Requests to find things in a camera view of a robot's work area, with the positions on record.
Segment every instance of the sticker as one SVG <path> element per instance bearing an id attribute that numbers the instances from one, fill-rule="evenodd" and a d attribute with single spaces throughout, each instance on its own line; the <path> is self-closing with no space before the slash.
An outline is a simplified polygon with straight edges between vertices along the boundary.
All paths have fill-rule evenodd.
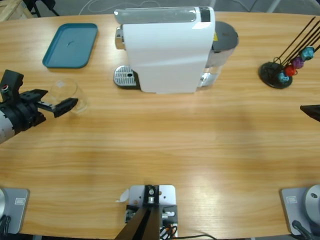
<path id="1" fill-rule="evenodd" d="M 216 32 L 214 33 L 213 41 L 218 41 L 218 36 Z"/>
<path id="2" fill-rule="evenodd" d="M 296 196 L 287 196 L 286 197 L 286 202 L 288 204 L 297 204 L 298 203 L 297 197 Z"/>
<path id="3" fill-rule="evenodd" d="M 25 198 L 17 197 L 14 201 L 14 205 L 24 205 L 26 202 Z"/>

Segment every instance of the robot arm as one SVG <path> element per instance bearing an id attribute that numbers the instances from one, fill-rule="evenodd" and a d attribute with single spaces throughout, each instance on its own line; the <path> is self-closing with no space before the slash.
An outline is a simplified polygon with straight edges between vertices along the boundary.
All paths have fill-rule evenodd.
<path id="1" fill-rule="evenodd" d="M 22 131 L 26 131 L 46 120 L 38 108 L 52 112 L 54 117 L 69 112 L 78 102 L 77 98 L 67 98 L 58 105 L 41 101 L 47 90 L 34 89 L 19 93 L 24 76 L 18 72 L 5 70 L 0 82 L 0 144 Z"/>

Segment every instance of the plastic tray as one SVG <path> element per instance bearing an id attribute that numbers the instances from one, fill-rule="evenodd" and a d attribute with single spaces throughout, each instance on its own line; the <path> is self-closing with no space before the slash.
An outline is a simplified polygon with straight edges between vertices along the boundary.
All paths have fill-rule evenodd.
<path id="1" fill-rule="evenodd" d="M 42 63 L 47 68 L 82 68 L 87 65 L 97 36 L 93 23 L 66 23 L 56 31 Z"/>

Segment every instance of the yellow label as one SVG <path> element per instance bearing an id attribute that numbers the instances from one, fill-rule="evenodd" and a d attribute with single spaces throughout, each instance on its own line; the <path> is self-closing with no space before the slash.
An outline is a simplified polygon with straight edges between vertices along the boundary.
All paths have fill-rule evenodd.
<path id="1" fill-rule="evenodd" d="M 213 41 L 218 41 L 218 36 L 216 32 L 214 33 Z"/>

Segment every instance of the clear glass cup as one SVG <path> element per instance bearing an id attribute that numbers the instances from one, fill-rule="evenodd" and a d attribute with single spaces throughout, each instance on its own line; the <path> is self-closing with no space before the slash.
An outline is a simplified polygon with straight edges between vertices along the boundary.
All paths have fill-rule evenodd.
<path id="1" fill-rule="evenodd" d="M 50 89 L 50 95 L 55 104 L 68 98 L 77 98 L 77 104 L 71 109 L 71 112 L 75 114 L 84 112 L 89 106 L 87 96 L 78 86 L 77 82 L 70 78 L 56 81 Z"/>

